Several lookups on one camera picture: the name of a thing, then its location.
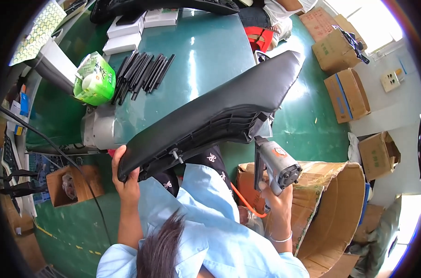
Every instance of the black cable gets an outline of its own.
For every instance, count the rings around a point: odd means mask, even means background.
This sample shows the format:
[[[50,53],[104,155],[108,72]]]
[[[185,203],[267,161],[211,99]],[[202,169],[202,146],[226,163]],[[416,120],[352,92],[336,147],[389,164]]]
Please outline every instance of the black cable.
[[[107,234],[107,238],[108,238],[108,243],[110,244],[110,246],[112,245],[112,240],[110,239],[110,235],[108,234],[108,229],[107,229],[107,225],[105,224],[105,219],[104,219],[104,214],[102,213],[102,209],[99,206],[99,203],[96,199],[95,193],[93,192],[92,187],[90,186],[90,182],[87,179],[87,177],[85,176],[84,172],[81,170],[81,168],[79,167],[78,164],[76,164],[68,155],[66,155],[63,151],[61,151],[56,144],[53,143],[53,141],[51,141],[50,138],[48,138],[45,134],[41,133],[39,130],[37,130],[36,128],[34,128],[32,125],[30,125],[29,123],[26,123],[25,121],[23,121],[21,118],[19,118],[18,116],[16,116],[15,114],[13,114],[12,112],[10,112],[9,110],[0,107],[0,111],[2,111],[3,113],[5,113],[6,115],[10,116],[11,118],[13,118],[14,120],[16,120],[18,123],[20,123],[21,125],[23,125],[24,127],[28,128],[29,130],[33,131],[34,133],[36,133],[37,135],[40,135],[42,138],[44,138],[56,151],[58,151],[58,153],[60,153],[64,158],[66,158],[71,164],[73,164],[80,172],[80,174],[82,175],[82,177],[84,178],[84,180],[87,182],[87,186],[90,189],[90,192],[92,193],[93,199],[95,200],[95,203],[99,209],[99,213],[101,214],[101,218],[102,218],[102,223],[104,224],[104,229],[105,229],[105,233]]]
[[[76,147],[76,144],[77,144],[77,143],[74,143],[74,144],[73,144],[74,148],[76,148],[76,149],[83,149],[83,148],[85,148],[85,146],[84,146],[83,144],[80,144],[82,147]]]

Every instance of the green floor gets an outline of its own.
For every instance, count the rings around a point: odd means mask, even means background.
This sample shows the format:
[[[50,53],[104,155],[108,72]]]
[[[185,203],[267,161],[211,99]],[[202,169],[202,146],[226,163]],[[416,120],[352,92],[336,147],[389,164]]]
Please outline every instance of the green floor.
[[[292,37],[270,54],[291,49],[306,56],[297,83],[275,115],[274,138],[297,160],[340,162],[347,160],[348,125],[337,124],[334,110],[323,80],[327,77],[312,53],[313,39],[296,16],[292,16]],[[54,127],[57,138],[58,127]],[[220,146],[230,178],[235,182],[236,166],[253,161],[253,144],[234,143]],[[119,222],[119,197],[112,184],[108,155],[95,155],[95,163],[102,173],[106,194],[98,197],[104,211],[108,231],[116,242]],[[109,244],[93,200],[61,208],[51,202],[36,206],[36,238],[47,263],[68,277],[94,277],[96,267]]]

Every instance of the black leather seat cushion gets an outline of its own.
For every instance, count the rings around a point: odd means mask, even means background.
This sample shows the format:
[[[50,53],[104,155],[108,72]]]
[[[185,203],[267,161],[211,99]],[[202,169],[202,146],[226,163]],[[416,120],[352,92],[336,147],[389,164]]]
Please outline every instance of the black leather seat cushion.
[[[302,68],[302,54],[286,51],[194,99],[141,131],[127,144],[118,178],[140,167],[140,180],[221,142],[249,143],[283,102]]]

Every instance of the electrical outlet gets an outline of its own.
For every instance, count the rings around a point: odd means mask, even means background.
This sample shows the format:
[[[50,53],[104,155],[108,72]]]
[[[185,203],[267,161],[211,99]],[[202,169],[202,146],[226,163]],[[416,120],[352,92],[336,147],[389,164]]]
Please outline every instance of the electrical outlet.
[[[388,71],[382,75],[380,75],[380,82],[385,89],[385,92],[389,92],[394,88],[400,86],[399,79],[397,78],[396,72]]]

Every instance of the pneumatic staple gun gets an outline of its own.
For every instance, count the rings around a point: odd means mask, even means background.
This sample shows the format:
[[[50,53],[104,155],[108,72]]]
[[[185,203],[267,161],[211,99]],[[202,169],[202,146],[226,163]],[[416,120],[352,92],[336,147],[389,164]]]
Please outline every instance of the pneumatic staple gun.
[[[264,168],[269,176],[269,186],[275,196],[293,183],[298,183],[302,172],[300,164],[290,154],[274,141],[256,136],[255,138],[255,172],[254,187],[260,191],[258,183],[263,177]],[[266,200],[265,213],[270,211],[269,202]]]

